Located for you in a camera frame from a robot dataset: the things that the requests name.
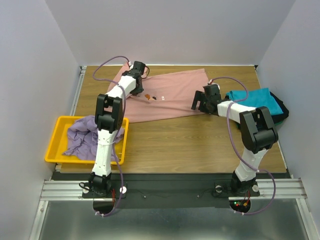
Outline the yellow plastic tray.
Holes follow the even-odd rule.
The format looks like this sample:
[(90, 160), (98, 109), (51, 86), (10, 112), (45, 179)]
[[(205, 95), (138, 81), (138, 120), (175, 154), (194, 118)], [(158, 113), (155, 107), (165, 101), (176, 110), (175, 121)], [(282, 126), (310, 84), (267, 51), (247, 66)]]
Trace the yellow plastic tray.
[[(63, 155), (68, 148), (67, 130), (74, 122), (84, 116), (60, 116), (55, 124), (44, 160), (48, 163), (58, 164), (89, 164), (93, 165), (94, 160), (80, 160), (77, 156)], [(127, 144), (127, 136), (129, 130), (129, 119), (124, 117), (122, 122), (124, 128), (123, 139), (115, 144), (115, 152), (119, 159), (119, 164), (122, 165), (125, 161), (125, 151)]]

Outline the black folded t-shirt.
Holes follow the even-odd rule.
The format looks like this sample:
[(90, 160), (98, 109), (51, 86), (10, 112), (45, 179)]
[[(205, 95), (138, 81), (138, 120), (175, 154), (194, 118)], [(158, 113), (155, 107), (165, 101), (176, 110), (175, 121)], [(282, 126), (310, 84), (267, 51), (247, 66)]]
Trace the black folded t-shirt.
[(253, 108), (267, 107), (275, 125), (281, 124), (289, 117), (289, 110), (284, 105), (284, 102), (268, 88), (249, 91), (248, 98), (239, 103)]

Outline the pink graphic t-shirt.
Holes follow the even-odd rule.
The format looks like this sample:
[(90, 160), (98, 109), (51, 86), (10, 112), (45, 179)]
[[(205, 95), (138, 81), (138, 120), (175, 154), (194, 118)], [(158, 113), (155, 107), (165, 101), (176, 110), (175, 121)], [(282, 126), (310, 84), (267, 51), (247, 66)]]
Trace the pink graphic t-shirt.
[(127, 97), (124, 116), (141, 123), (201, 115), (191, 106), (195, 92), (208, 81), (203, 68), (149, 76), (142, 80), (142, 93)]

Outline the lavender t-shirt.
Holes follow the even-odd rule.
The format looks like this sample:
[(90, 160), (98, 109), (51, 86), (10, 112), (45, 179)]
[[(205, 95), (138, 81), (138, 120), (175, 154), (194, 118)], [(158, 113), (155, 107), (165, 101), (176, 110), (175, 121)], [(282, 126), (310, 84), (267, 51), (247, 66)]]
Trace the lavender t-shirt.
[(98, 128), (95, 117), (88, 115), (74, 122), (67, 130), (67, 150), (64, 156), (76, 156), (80, 160), (96, 159)]

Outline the teal folded t-shirt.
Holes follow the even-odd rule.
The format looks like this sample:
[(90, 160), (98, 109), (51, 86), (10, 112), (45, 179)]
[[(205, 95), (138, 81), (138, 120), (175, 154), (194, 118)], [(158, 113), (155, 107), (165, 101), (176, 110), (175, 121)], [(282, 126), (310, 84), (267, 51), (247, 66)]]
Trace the teal folded t-shirt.
[(248, 97), (245, 100), (242, 100), (247, 96), (245, 90), (231, 90), (226, 93), (226, 96), (230, 100), (246, 107), (267, 107), (272, 116), (281, 115), (284, 113), (276, 99), (271, 95), (268, 88), (260, 88), (249, 91)]

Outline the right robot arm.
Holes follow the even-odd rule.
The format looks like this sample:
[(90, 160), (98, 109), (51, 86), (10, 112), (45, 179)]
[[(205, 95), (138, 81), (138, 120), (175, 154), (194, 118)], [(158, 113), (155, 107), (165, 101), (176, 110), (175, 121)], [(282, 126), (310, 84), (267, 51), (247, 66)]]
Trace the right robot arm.
[(202, 113), (227, 118), (240, 125), (241, 140), (244, 145), (240, 155), (231, 140), (231, 145), (239, 157), (240, 163), (232, 173), (230, 190), (232, 193), (248, 191), (256, 180), (260, 171), (260, 163), (269, 149), (278, 141), (278, 132), (267, 107), (249, 107), (228, 98), (221, 98), (217, 84), (207, 84), (203, 91), (194, 94), (191, 109), (198, 109)]

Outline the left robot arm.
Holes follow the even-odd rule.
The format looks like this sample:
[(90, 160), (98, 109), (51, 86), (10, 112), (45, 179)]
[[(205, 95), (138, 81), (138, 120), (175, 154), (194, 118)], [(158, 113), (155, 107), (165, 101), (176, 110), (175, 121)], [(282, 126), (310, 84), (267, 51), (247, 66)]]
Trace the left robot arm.
[(118, 82), (96, 101), (94, 121), (97, 125), (97, 151), (88, 185), (91, 192), (107, 196), (111, 192), (111, 157), (114, 140), (123, 124), (126, 98), (143, 92), (142, 79), (146, 65), (135, 61), (121, 74)]

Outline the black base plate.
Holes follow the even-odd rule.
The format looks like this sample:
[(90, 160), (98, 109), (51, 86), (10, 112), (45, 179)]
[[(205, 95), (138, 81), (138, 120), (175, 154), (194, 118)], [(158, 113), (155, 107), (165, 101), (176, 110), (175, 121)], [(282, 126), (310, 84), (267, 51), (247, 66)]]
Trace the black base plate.
[(293, 196), (289, 186), (293, 180), (287, 173), (276, 175), (272, 180), (267, 174), (258, 175), (255, 186), (247, 192), (231, 191), (231, 175), (217, 174), (129, 174), (111, 176), (118, 209), (173, 209), (173, 208), (220, 208), (229, 209), (236, 201), (269, 201)]

